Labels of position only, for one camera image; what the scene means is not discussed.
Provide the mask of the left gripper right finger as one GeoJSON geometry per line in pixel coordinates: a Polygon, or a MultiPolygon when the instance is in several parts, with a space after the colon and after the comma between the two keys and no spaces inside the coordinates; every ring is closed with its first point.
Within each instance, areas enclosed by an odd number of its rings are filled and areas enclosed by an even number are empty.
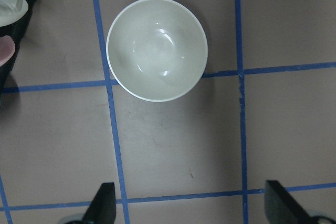
{"type": "Polygon", "coordinates": [[[318,223],[277,180],[265,182],[264,209],[269,223],[318,223]]]}

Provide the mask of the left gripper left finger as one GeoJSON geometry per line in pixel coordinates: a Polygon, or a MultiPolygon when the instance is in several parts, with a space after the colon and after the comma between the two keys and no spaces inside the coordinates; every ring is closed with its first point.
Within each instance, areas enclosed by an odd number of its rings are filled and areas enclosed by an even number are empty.
{"type": "Polygon", "coordinates": [[[81,222],[114,224],[116,214],[114,183],[102,183],[81,222]]]}

